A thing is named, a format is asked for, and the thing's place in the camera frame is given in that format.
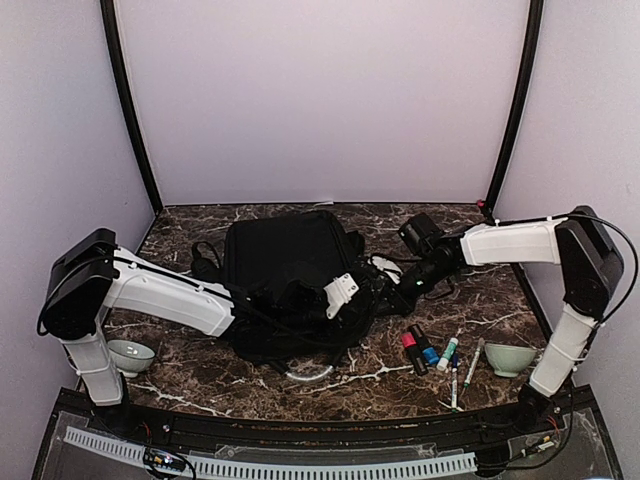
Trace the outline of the black student bag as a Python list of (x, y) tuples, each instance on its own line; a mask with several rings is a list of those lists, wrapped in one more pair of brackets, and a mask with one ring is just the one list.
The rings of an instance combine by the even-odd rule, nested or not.
[[(381, 303), (384, 280), (364, 258), (364, 238), (348, 232), (326, 210), (233, 223), (224, 251), (200, 240), (191, 246), (191, 275), (221, 283), (237, 316), (223, 339), (242, 359), (268, 365), (298, 383), (329, 376), (341, 358), (368, 333)], [(349, 273), (360, 287), (332, 320), (292, 311), (274, 296), (295, 279), (325, 286)]]

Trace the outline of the pink highlighter marker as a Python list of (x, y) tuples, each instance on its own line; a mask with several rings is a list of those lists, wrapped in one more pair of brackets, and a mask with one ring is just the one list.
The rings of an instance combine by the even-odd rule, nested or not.
[(401, 341), (402, 341), (405, 353), (407, 354), (414, 368), (414, 372), (418, 376), (426, 375), (428, 373), (428, 370), (425, 364), (425, 358), (414, 336), (410, 332), (404, 332), (401, 335)]

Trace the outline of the blue highlighter marker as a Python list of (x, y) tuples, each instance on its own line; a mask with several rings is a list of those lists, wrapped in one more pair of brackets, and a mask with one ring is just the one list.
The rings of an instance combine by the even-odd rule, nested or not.
[(408, 328), (408, 332), (413, 336), (413, 339), (419, 347), (426, 364), (428, 366), (435, 367), (438, 364), (440, 357), (421, 327), (418, 324), (413, 324)]

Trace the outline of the green whiteboard pen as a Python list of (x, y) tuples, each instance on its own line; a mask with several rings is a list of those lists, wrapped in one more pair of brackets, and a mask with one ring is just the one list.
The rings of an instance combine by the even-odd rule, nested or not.
[(477, 365), (479, 363), (480, 356), (481, 356), (482, 351), (484, 349), (484, 345), (485, 345), (485, 339), (484, 338), (480, 338), (478, 340), (478, 342), (477, 342), (476, 348), (474, 350), (474, 354), (473, 354), (471, 362), (469, 364), (469, 368), (468, 368), (467, 374), (466, 374), (466, 376), (464, 378), (464, 381), (463, 381), (463, 390), (464, 391), (466, 391), (470, 387), (470, 385), (472, 383), (472, 379), (473, 379), (474, 373), (475, 373), (475, 371), (477, 369)]

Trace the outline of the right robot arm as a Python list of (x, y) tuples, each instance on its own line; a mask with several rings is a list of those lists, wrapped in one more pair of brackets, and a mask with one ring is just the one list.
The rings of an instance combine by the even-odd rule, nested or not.
[(453, 231), (418, 215), (403, 225), (400, 235), (414, 254), (408, 269), (400, 270), (398, 261), (382, 254), (375, 255), (374, 264), (389, 276), (405, 309), (412, 310), (420, 296), (463, 269), (514, 265), (522, 269), (543, 313), (556, 314), (527, 382), (534, 395), (510, 413), (511, 426), (521, 434), (534, 432), (547, 420), (545, 399), (586, 360), (599, 330), (626, 303), (639, 277), (639, 252), (631, 238), (587, 205)]

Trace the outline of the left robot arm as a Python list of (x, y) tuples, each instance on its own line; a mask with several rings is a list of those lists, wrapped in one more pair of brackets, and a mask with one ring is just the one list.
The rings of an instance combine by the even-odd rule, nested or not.
[(328, 227), (251, 227), (227, 233), (220, 264), (195, 256), (189, 274), (146, 261), (100, 228), (55, 261), (37, 332), (71, 357), (91, 401), (120, 436), (141, 427), (124, 371), (109, 352), (105, 316), (123, 309), (195, 329), (257, 364), (339, 352), (337, 317), (353, 283), (346, 236)]

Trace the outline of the right pale green bowl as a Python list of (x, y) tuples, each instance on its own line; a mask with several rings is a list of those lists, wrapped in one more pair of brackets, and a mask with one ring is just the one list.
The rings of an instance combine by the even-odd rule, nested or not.
[(494, 374), (504, 378), (517, 377), (537, 356), (532, 348), (495, 343), (486, 343), (484, 351)]

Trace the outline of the pale green bowl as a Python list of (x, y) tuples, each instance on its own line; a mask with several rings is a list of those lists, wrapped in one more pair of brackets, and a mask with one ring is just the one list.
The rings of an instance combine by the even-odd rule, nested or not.
[(484, 351), (494, 374), (504, 378), (517, 377), (537, 356), (532, 348), (495, 343), (486, 343)]
[(148, 370), (156, 357), (153, 349), (132, 341), (109, 340), (107, 346), (116, 368), (126, 378), (135, 378)]

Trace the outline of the left pale green bowl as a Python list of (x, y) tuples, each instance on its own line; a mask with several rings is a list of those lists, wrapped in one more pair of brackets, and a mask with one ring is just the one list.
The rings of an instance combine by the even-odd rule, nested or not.
[(135, 378), (148, 370), (156, 357), (153, 349), (132, 341), (109, 340), (107, 346), (116, 368), (126, 378)]

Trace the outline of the black front rail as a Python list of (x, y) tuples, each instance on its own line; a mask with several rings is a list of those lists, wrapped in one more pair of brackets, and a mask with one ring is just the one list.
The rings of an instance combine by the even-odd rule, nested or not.
[(132, 404), (128, 440), (184, 453), (224, 445), (293, 449), (401, 447), (433, 443), (445, 450), (502, 447), (521, 434), (506, 424), (514, 404), (467, 413), (381, 421), (284, 422), (203, 416)]

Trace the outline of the right black frame post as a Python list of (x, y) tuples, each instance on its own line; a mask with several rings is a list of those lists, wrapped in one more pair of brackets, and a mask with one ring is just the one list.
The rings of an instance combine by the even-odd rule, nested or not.
[(534, 69), (543, 10), (543, 0), (529, 2), (513, 98), (489, 188), (481, 207), (481, 211), (487, 219), (493, 217), (514, 151)]

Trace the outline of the black frame post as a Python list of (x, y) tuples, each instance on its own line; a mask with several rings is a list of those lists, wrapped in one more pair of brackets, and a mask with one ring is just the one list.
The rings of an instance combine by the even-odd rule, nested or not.
[(543, 10), (543, 0), (529, 2), (513, 98), (489, 188), (481, 207), (481, 211), (487, 219), (493, 217), (514, 151), (534, 69)]
[(149, 160), (136, 107), (134, 105), (133, 94), (125, 63), (124, 49), (118, 28), (116, 3), (113, 0), (101, 0), (99, 4), (112, 74), (125, 127), (147, 198), (154, 215), (158, 216), (163, 211), (164, 205), (152, 171), (151, 162)]

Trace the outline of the left black frame post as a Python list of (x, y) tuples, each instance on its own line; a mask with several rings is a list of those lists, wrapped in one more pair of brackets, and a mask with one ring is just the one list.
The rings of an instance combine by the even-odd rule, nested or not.
[(99, 4), (112, 74), (125, 127), (147, 198), (154, 215), (158, 216), (163, 211), (164, 205), (152, 171), (151, 162), (149, 160), (136, 107), (134, 105), (133, 94), (125, 63), (124, 49), (118, 28), (116, 3), (113, 0), (101, 0)]

